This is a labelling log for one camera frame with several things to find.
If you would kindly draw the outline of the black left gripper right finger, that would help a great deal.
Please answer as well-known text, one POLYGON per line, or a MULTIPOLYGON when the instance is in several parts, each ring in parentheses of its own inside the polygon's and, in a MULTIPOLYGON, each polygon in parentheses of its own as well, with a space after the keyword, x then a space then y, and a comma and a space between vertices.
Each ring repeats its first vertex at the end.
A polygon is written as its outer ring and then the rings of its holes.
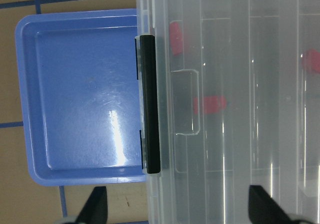
POLYGON ((300 223, 291 219, 261 185, 250 185, 248 196, 251 223, 300 223))

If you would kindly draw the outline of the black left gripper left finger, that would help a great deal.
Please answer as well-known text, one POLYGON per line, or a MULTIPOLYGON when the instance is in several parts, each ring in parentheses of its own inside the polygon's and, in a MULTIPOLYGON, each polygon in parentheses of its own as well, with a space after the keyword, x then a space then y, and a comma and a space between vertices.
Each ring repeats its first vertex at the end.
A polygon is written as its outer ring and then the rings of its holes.
POLYGON ((77 216, 75 223, 102 223, 108 220, 107 188, 96 186, 77 216))

